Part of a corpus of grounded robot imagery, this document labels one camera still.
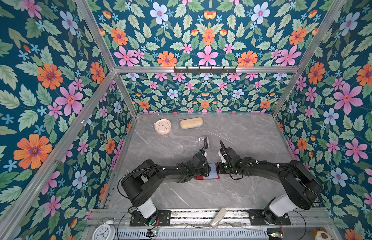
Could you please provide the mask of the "black hook rail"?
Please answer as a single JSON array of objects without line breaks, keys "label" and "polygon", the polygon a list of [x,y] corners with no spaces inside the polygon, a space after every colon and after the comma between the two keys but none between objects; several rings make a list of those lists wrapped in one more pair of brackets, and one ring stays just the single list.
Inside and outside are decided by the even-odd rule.
[{"label": "black hook rail", "polygon": [[236,67],[174,67],[174,73],[179,74],[231,74],[236,73]]}]

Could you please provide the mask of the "white remote control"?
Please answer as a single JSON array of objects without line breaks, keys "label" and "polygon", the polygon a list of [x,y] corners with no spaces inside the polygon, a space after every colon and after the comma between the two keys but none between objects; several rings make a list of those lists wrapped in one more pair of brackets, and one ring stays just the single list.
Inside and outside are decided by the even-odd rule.
[{"label": "white remote control", "polygon": [[227,210],[225,208],[221,208],[217,212],[213,220],[211,221],[210,226],[212,228],[216,228],[219,225],[219,223],[224,219],[226,214],[227,214]]}]

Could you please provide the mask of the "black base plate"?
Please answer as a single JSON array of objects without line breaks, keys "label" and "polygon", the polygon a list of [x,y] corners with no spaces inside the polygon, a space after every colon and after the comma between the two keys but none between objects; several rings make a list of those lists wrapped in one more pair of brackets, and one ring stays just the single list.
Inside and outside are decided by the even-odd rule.
[{"label": "black base plate", "polygon": [[171,221],[171,213],[170,210],[158,210],[145,219],[138,210],[135,210],[131,216],[130,227],[168,227]]},{"label": "black base plate", "polygon": [[282,217],[278,217],[271,211],[264,211],[262,209],[246,210],[249,214],[250,222],[252,226],[290,226],[291,221],[288,214],[284,214]]}]

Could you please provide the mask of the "white alarm clock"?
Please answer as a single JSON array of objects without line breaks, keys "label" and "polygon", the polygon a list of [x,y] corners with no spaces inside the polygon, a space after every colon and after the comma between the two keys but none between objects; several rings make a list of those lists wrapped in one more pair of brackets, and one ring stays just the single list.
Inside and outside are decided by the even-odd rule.
[{"label": "white alarm clock", "polygon": [[103,224],[93,232],[92,240],[113,240],[116,237],[116,233],[113,225]]}]

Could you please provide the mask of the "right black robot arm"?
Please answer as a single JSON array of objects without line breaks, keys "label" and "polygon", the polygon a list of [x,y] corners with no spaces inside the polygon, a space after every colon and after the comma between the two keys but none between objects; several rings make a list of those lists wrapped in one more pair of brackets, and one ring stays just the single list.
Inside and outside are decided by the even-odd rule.
[{"label": "right black robot arm", "polygon": [[269,222],[295,209],[310,210],[319,198],[323,185],[304,167],[303,163],[291,160],[288,163],[271,163],[254,158],[241,158],[232,148],[220,141],[221,149],[217,172],[219,175],[260,177],[282,184],[285,194],[274,198],[263,210],[263,218]]}]

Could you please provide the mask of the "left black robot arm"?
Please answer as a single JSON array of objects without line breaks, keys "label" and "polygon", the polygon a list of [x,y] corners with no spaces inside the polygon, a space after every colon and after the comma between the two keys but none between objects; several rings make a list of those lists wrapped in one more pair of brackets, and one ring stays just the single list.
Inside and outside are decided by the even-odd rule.
[{"label": "left black robot arm", "polygon": [[211,171],[205,149],[200,149],[185,163],[173,167],[161,166],[146,160],[133,171],[121,178],[119,186],[124,190],[133,207],[137,208],[145,220],[151,220],[158,214],[158,209],[151,199],[161,184],[183,184],[198,177],[208,177]]}]

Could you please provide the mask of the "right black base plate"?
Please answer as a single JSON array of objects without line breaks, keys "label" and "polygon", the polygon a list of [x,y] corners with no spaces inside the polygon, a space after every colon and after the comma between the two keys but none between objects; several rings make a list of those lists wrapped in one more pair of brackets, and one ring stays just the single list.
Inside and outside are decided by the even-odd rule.
[{"label": "right black base plate", "polygon": [[264,211],[262,209],[246,210],[249,214],[250,222],[252,226],[290,226],[291,221],[288,214],[284,214],[282,217],[278,217],[271,211]]}]

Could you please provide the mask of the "plush toy animal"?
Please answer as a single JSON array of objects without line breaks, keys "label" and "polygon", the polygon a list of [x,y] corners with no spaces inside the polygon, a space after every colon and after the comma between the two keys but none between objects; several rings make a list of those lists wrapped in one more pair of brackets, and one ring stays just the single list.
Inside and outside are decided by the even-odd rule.
[{"label": "plush toy animal", "polygon": [[333,236],[328,233],[325,228],[315,228],[311,229],[311,233],[314,236],[315,240],[333,240]]}]

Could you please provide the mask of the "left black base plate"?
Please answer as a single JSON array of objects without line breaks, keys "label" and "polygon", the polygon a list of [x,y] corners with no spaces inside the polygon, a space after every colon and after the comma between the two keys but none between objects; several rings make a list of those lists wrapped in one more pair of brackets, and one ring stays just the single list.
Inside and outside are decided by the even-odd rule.
[{"label": "left black base plate", "polygon": [[130,227],[168,227],[171,221],[171,213],[170,210],[158,210],[145,219],[138,210],[135,210],[131,216]]}]

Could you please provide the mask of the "red card holder wallet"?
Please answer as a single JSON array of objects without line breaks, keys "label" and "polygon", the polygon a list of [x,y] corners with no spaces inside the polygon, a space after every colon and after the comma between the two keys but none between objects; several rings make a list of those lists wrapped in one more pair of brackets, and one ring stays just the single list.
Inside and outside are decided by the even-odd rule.
[{"label": "red card holder wallet", "polygon": [[219,179],[220,176],[217,172],[217,165],[216,164],[209,164],[209,167],[211,168],[211,171],[209,173],[209,175],[207,177],[202,177],[202,176],[199,176],[199,177],[196,177],[195,180],[198,180],[198,181],[207,181],[207,180],[216,180],[216,179]]}]

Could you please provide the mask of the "pink round clock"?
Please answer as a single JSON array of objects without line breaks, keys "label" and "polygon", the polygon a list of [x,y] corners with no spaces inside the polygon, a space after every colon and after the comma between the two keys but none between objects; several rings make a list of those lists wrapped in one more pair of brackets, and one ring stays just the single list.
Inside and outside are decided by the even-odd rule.
[{"label": "pink round clock", "polygon": [[167,119],[160,119],[154,124],[155,131],[159,135],[169,134],[172,130],[172,123]]}]

